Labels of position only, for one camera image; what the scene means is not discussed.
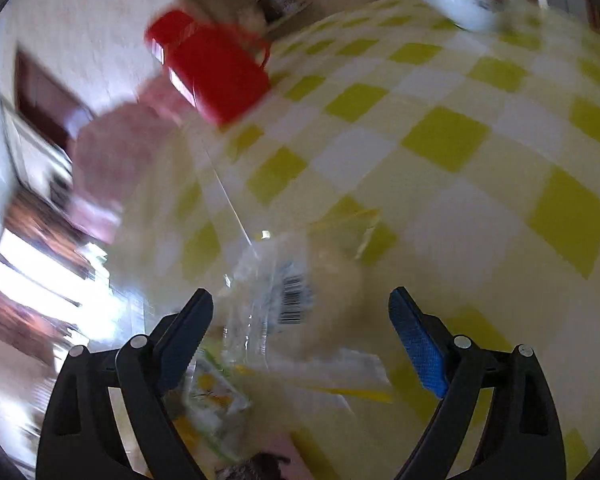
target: red cup handle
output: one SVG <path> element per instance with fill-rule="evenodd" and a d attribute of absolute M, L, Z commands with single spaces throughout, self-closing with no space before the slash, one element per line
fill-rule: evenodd
<path fill-rule="evenodd" d="M 245 40 L 247 43 L 251 43 L 252 45 L 259 47 L 261 50 L 264 50 L 264 59 L 260 64 L 260 68 L 265 67 L 271 54 L 271 44 L 269 43 L 269 41 L 265 41 L 257 34 L 253 34 L 248 30 L 244 30 L 243 28 L 238 27 L 237 25 L 221 25 L 221 27 L 224 28 L 224 30 L 227 31 L 229 34 L 237 36 L 238 38 Z"/>

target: table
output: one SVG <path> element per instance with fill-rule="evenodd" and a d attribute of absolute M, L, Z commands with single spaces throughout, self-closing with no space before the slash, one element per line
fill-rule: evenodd
<path fill-rule="evenodd" d="M 283 387 L 256 387 L 254 419 L 284 420 L 316 478 L 392 478 L 436 404 L 386 314 L 404 285 L 451 332 L 535 349 L 572 478 L 600 445 L 600 37 L 531 6 L 480 35 L 381 0 L 276 44 L 268 70 L 257 107 L 223 131 L 193 118 L 126 205 L 109 269 L 144 297 L 147 330 L 220 290 L 264 230 L 376 209 L 350 339 L 380 356 L 395 402 L 315 392 L 299 420 Z"/>

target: plastic bag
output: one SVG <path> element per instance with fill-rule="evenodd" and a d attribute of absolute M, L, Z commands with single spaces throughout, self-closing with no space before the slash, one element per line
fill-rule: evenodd
<path fill-rule="evenodd" d="M 359 259 L 377 222 L 364 212 L 245 251 L 217 296 L 224 360 L 305 388 L 390 401 L 380 359 L 344 346 L 363 307 Z"/>
<path fill-rule="evenodd" d="M 251 402 L 205 350 L 196 353 L 187 369 L 182 401 L 187 420 L 211 449 L 229 462 L 238 462 Z"/>

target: wooden door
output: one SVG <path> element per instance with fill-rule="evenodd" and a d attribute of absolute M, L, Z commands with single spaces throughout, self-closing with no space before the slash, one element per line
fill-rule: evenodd
<path fill-rule="evenodd" d="M 15 86 L 20 114 L 71 157 L 70 147 L 78 131 L 93 119 L 91 110 L 20 49 Z"/>

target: barcode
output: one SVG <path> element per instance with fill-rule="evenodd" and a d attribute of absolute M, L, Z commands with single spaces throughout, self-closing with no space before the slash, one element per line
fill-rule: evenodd
<path fill-rule="evenodd" d="M 302 276 L 289 276 L 282 281 L 282 306 L 278 323 L 297 324 L 302 321 L 304 283 Z"/>

